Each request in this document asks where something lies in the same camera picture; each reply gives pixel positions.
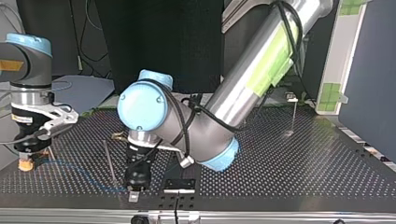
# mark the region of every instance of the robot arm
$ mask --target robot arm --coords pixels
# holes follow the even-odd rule
[[[8,34],[0,49],[0,82],[10,82],[12,119],[20,127],[14,148],[20,152],[20,169],[29,171],[35,154],[49,147],[52,137],[77,123],[78,113],[54,102],[47,39]]]
[[[283,15],[280,8],[272,9],[239,62],[205,105],[210,114],[197,114],[180,102],[174,103],[166,94],[172,90],[172,78],[143,70],[137,82],[120,96],[118,106],[121,121],[131,130],[130,148],[153,147],[163,139],[210,169],[223,171],[229,167],[239,149],[232,130],[293,65],[287,25],[298,42],[299,35],[306,35],[332,9],[332,0],[285,2],[292,9]],[[300,24],[292,11],[298,14]],[[183,122],[188,134],[183,131]]]

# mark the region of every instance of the gray panel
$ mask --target gray panel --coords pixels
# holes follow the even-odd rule
[[[372,1],[366,8],[346,85],[347,105],[339,119],[352,132],[396,161],[396,1]]]
[[[242,150],[227,171],[189,168],[196,193],[181,195],[178,209],[396,213],[396,174],[329,121],[301,107],[287,137],[292,107],[263,114],[237,135]],[[99,111],[55,142],[62,162],[32,173],[9,165],[0,172],[0,207],[173,210],[177,197],[162,193],[163,176],[173,172],[169,152],[157,155],[152,186],[139,203],[127,203],[120,184],[112,184],[102,140],[123,128],[116,111]],[[108,146],[120,183],[126,146],[112,140]]]

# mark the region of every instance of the white cable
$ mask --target white cable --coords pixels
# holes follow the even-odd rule
[[[52,91],[64,91],[64,90],[68,90],[68,89],[72,88],[72,86],[73,86],[73,83],[71,81],[53,81],[52,84],[53,83],[68,83],[68,85],[58,88],[58,89],[52,89]]]
[[[15,11],[14,8],[12,8],[9,4],[7,4],[7,3],[5,3],[5,2],[0,2],[0,7],[5,7],[5,8],[7,8],[8,10],[10,10],[10,11],[15,15],[15,17],[16,17],[17,20],[18,20],[18,23],[20,24],[20,28],[21,28],[20,31],[17,29],[17,27],[15,27],[14,23],[12,23],[12,21],[9,19],[8,15],[6,14],[6,12],[5,12],[3,9],[1,9],[1,11],[3,12],[3,14],[6,16],[6,19],[8,20],[8,22],[9,22],[9,23],[12,25],[12,27],[14,28],[14,30],[15,30],[17,33],[24,34],[25,31],[24,31],[24,28],[23,28],[23,24],[22,24],[21,17],[20,17],[20,15],[18,14],[18,12]]]
[[[89,0],[85,0],[85,16],[87,17],[88,21],[90,22],[91,26],[95,27],[98,30],[102,30],[102,28],[96,26],[95,24],[93,24],[93,22],[91,21],[90,18],[90,14],[88,13],[88,4],[91,3],[91,1],[89,2]]]

